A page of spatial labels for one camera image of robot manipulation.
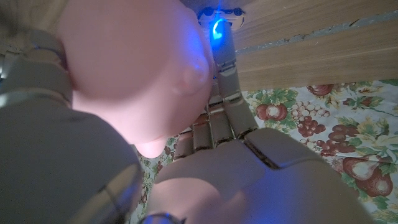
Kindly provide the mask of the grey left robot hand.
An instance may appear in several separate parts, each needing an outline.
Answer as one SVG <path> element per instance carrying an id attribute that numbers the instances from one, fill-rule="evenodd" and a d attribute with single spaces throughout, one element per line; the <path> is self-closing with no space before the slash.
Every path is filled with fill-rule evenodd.
<path id="1" fill-rule="evenodd" d="M 231 28 L 210 31 L 216 78 L 205 111 L 155 179 L 142 223 L 372 223 L 333 169 L 259 128 L 242 97 Z M 65 52 L 43 30 L 1 55 L 1 221 L 124 223 L 142 169 L 97 116 L 72 110 Z"/>

